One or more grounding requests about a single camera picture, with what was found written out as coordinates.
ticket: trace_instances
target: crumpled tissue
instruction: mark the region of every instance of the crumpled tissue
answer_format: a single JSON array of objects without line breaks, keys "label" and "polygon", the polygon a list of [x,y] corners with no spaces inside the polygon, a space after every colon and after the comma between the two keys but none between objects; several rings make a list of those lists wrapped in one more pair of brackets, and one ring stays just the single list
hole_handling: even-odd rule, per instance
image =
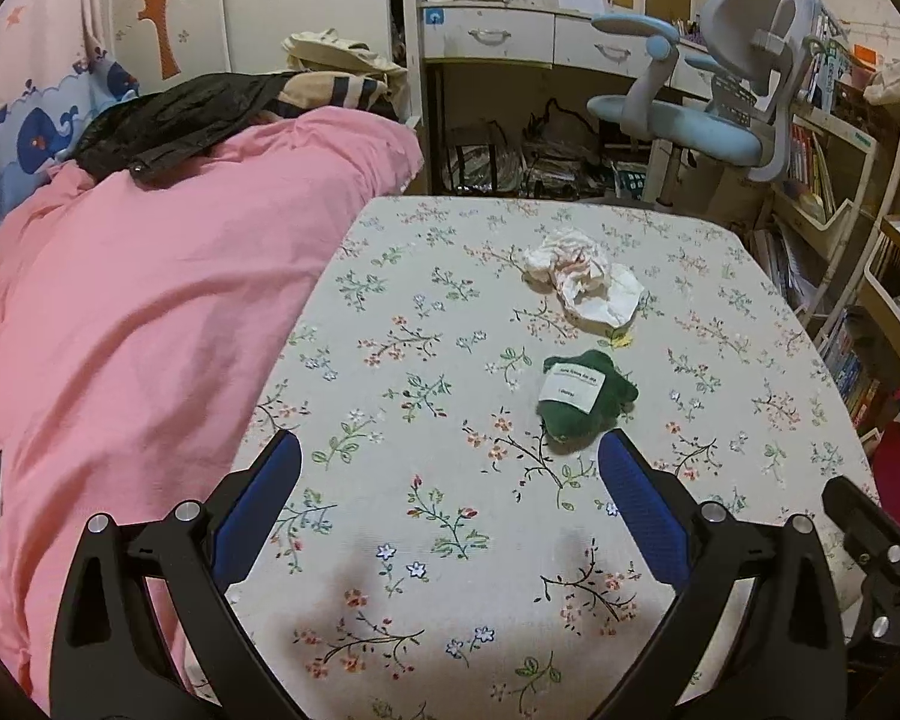
[{"label": "crumpled tissue", "polygon": [[573,227],[554,230],[539,247],[521,252],[524,272],[550,283],[568,314],[623,327],[634,318],[644,287],[627,266],[612,263],[592,238]]}]

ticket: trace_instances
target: drawer handle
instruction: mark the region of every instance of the drawer handle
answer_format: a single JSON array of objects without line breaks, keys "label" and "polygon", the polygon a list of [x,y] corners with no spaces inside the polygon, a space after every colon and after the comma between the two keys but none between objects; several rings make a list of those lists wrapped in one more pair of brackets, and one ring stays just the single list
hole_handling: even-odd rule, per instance
[{"label": "drawer handle", "polygon": [[616,46],[608,46],[606,43],[594,43],[593,47],[611,62],[626,62],[634,55],[630,49],[620,49]]},{"label": "drawer handle", "polygon": [[468,34],[478,43],[489,46],[499,46],[501,43],[505,43],[506,39],[514,37],[505,29],[471,29]]}]

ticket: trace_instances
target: metal screw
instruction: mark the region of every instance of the metal screw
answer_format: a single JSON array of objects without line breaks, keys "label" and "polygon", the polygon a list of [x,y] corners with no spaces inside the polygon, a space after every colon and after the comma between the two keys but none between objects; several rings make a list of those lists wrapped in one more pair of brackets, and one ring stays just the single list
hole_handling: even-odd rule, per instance
[{"label": "metal screw", "polygon": [[703,504],[700,513],[707,522],[723,522],[727,519],[727,510],[719,503],[714,503],[713,501],[707,501],[706,504]]},{"label": "metal screw", "polygon": [[874,620],[874,627],[871,628],[871,635],[874,638],[883,638],[890,630],[890,620],[885,617],[878,617]]},{"label": "metal screw", "polygon": [[184,501],[173,510],[173,516],[180,522],[190,522],[197,519],[200,514],[200,504],[197,501]]},{"label": "metal screw", "polygon": [[813,520],[805,514],[798,514],[791,521],[793,522],[794,530],[798,533],[803,533],[804,536],[807,533],[813,533]]},{"label": "metal screw", "polygon": [[110,518],[106,514],[94,514],[87,522],[87,530],[90,533],[102,533],[110,524]]}]

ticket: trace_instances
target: star print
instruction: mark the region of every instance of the star print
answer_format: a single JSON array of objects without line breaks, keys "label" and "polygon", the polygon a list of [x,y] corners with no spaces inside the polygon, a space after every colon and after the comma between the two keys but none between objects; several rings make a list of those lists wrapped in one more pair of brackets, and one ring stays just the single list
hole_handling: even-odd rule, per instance
[{"label": "star print", "polygon": [[7,26],[15,25],[15,23],[20,23],[20,14],[26,10],[25,5],[17,5],[13,10],[10,11],[10,15],[7,16]]}]

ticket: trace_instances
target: desk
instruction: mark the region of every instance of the desk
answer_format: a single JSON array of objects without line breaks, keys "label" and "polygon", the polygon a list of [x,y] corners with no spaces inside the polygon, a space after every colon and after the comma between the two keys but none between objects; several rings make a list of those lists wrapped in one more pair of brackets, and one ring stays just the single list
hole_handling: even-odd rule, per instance
[{"label": "desk", "polygon": [[[646,39],[607,35],[587,15],[551,7],[514,8],[502,2],[455,1],[420,5],[423,55],[427,62],[461,60],[564,65],[638,79],[650,66]],[[680,60],[668,86],[710,100],[711,73],[695,70],[688,52],[705,52],[680,43]]]},{"label": "desk", "polygon": [[[649,289],[594,336],[514,255],[570,224]],[[610,353],[640,389],[622,427],[698,500],[744,519],[808,512],[846,607],[861,574],[826,480],[872,490],[837,389],[797,319],[722,228],[584,204],[376,199],[276,362],[235,467],[278,427],[300,481],[228,597],[310,717],[586,718],[673,598],[596,473],[535,415],[541,365]],[[743,611],[701,664],[708,688]],[[196,668],[191,677],[199,679]]]}]

